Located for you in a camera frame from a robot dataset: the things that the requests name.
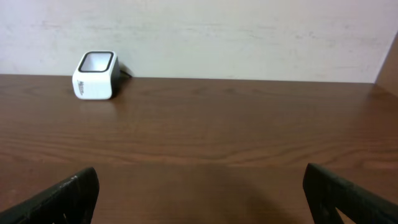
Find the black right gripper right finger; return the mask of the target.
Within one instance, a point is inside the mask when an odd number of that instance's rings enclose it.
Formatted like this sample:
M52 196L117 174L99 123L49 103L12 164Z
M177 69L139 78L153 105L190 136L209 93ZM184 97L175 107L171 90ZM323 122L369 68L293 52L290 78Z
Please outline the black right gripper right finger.
M396 204L318 164L307 165L303 190L316 224L343 223L338 212L355 223L397 223Z

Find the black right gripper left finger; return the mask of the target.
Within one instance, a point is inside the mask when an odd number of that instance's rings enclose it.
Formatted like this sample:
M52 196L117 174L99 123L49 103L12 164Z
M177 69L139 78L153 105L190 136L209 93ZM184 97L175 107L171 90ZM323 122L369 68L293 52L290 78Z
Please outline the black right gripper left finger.
M91 223L99 189L95 169L85 168L1 212L1 223Z

